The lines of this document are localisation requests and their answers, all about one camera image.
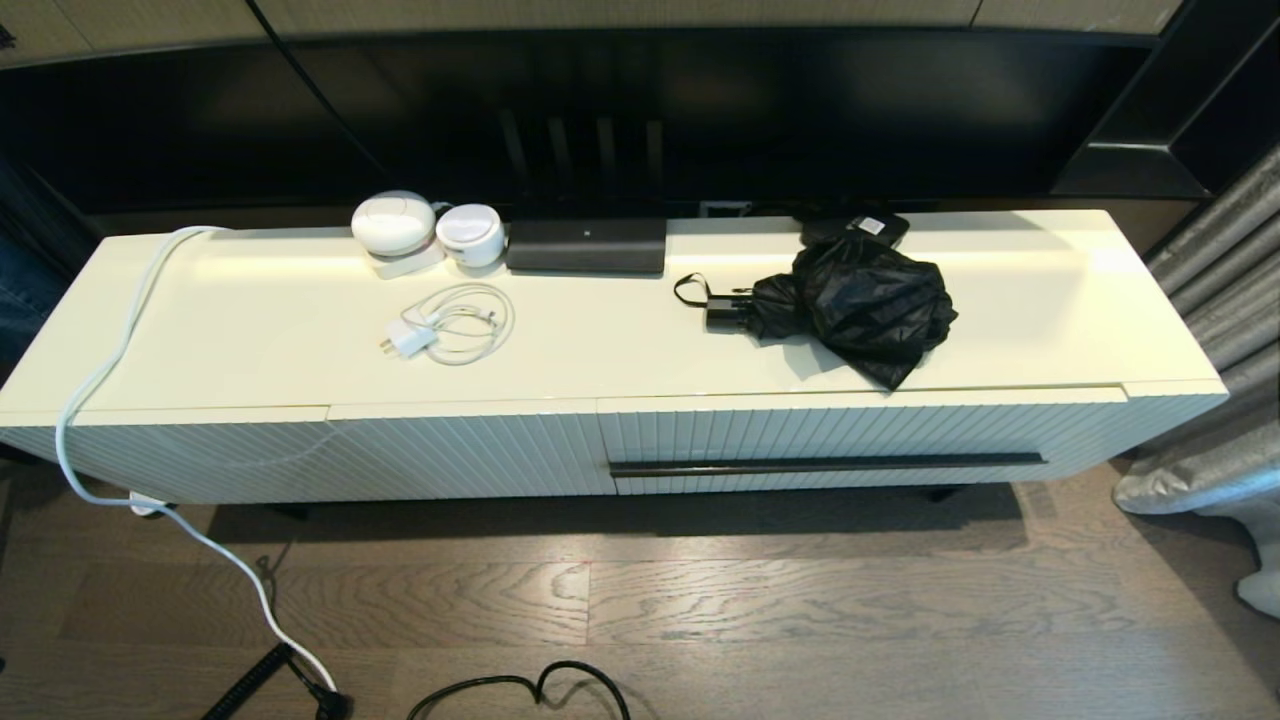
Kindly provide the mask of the white fluted drawer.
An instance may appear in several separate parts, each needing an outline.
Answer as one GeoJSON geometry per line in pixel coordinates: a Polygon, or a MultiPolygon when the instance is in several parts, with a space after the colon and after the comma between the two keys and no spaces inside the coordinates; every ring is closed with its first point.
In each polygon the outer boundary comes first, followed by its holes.
{"type": "Polygon", "coordinates": [[[1041,454],[1038,466],[614,479],[621,495],[1009,483],[1052,475],[1074,439],[1128,405],[1117,387],[603,401],[609,465],[777,457],[1041,454]]]}

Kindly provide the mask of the black folding umbrella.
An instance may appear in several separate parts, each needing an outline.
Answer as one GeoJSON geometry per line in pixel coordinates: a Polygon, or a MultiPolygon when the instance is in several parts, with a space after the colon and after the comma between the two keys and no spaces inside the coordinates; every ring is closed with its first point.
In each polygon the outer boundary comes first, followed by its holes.
{"type": "Polygon", "coordinates": [[[691,273],[675,297],[704,313],[708,331],[760,343],[817,342],[886,392],[897,391],[950,336],[959,313],[941,269],[893,245],[855,234],[806,243],[788,272],[731,293],[691,273]]]}

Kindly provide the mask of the cream TV cabinet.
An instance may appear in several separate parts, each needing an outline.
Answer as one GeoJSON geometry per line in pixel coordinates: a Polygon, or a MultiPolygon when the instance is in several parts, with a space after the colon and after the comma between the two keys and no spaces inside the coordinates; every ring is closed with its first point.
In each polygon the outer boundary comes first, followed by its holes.
{"type": "Polygon", "coordinates": [[[443,263],[378,279],[342,228],[224,231],[184,241],[138,319],[131,301],[164,234],[105,240],[0,388],[0,442],[54,459],[74,389],[123,337],[120,364],[76,414],[92,423],[328,420],[334,405],[535,398],[783,396],[1117,387],[1128,405],[1071,441],[1053,480],[1105,462],[1228,398],[1211,361],[1101,210],[916,214],[902,254],[933,263],[959,313],[902,386],[879,392],[795,338],[712,333],[673,295],[687,273],[718,290],[786,272],[785,217],[682,219],[648,278],[467,272],[443,263]],[[403,307],[453,284],[506,292],[506,343],[467,366],[381,348],[403,307]]]}

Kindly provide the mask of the black router with antennas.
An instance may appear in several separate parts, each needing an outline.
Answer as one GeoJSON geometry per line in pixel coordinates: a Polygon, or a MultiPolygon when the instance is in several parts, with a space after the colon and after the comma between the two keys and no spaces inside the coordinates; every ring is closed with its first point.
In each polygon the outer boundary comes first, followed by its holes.
{"type": "Polygon", "coordinates": [[[612,114],[547,120],[549,176],[506,213],[506,265],[541,275],[659,275],[668,211],[653,187],[660,150],[646,122],[612,114]]]}

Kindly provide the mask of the white fluted flat cabinet door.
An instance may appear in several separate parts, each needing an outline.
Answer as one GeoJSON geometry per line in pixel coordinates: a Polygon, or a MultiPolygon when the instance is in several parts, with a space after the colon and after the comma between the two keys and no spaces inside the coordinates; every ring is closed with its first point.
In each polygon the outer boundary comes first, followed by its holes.
{"type": "Polygon", "coordinates": [[[334,405],[326,420],[372,464],[376,498],[618,492],[590,398],[334,405]]]}

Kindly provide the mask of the small white round device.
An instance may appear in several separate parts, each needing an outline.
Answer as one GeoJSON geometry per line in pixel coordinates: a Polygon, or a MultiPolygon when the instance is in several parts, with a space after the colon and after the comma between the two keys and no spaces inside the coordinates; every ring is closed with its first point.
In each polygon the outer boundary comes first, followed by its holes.
{"type": "Polygon", "coordinates": [[[499,213],[484,204],[448,209],[436,219],[435,236],[445,252],[466,268],[490,266],[502,259],[507,247],[506,225],[499,213]]]}

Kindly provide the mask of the black set-top box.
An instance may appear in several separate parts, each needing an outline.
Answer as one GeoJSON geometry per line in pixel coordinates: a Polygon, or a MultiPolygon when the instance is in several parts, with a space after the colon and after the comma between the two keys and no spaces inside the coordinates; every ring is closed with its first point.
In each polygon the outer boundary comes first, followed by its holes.
{"type": "Polygon", "coordinates": [[[803,220],[800,242],[810,247],[837,240],[864,240],[897,249],[909,231],[910,223],[905,217],[858,209],[803,220]]]}

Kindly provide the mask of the large white dome device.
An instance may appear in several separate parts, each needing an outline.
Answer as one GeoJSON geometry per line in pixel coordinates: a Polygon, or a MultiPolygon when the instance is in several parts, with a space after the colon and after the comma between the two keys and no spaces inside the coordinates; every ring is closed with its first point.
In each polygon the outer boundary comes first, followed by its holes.
{"type": "Polygon", "coordinates": [[[436,240],[436,209],[415,192],[393,190],[366,199],[355,209],[349,231],[381,281],[445,260],[445,250],[436,240]]]}

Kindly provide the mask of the black television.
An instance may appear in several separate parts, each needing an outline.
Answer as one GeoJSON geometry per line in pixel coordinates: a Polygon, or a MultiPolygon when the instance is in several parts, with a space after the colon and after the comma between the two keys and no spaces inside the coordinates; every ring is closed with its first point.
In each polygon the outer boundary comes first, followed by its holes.
{"type": "Polygon", "coordinates": [[[288,38],[378,178],[489,202],[1047,193],[1153,47],[960,29],[288,38]]]}

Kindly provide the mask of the white fluted curved cabinet panel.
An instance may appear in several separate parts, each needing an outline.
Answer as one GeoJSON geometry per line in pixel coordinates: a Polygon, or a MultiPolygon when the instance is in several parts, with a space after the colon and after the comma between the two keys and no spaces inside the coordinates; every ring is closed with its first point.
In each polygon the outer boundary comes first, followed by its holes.
{"type": "Polygon", "coordinates": [[[82,477],[175,503],[293,503],[340,498],[351,474],[326,421],[173,421],[168,416],[92,423],[64,432],[82,477]]]}

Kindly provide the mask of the grey curtain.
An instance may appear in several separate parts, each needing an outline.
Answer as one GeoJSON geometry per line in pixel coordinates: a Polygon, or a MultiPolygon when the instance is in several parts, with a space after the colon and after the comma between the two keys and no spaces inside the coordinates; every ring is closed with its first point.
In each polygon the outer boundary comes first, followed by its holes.
{"type": "Polygon", "coordinates": [[[1280,489],[1280,141],[1149,269],[1229,397],[1139,446],[1116,505],[1166,515],[1280,489]]]}

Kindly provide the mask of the white rounded floor object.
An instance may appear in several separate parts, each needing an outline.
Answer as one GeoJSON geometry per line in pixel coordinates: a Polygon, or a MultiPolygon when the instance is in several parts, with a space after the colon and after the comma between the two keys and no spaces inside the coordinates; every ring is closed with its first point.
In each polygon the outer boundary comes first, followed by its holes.
{"type": "Polygon", "coordinates": [[[1236,596],[1252,609],[1280,620],[1280,530],[1253,530],[1258,568],[1236,583],[1236,596]]]}

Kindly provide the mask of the black wall shelf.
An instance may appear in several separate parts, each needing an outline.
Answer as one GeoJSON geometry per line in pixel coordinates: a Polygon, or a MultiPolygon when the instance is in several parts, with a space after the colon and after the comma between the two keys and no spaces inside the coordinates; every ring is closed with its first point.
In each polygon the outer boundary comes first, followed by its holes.
{"type": "Polygon", "coordinates": [[[1210,199],[1266,141],[1228,132],[1228,150],[1203,159],[1193,129],[1229,99],[1233,82],[1280,32],[1280,0],[1184,0],[1155,47],[1057,173],[1065,199],[1210,199]]]}

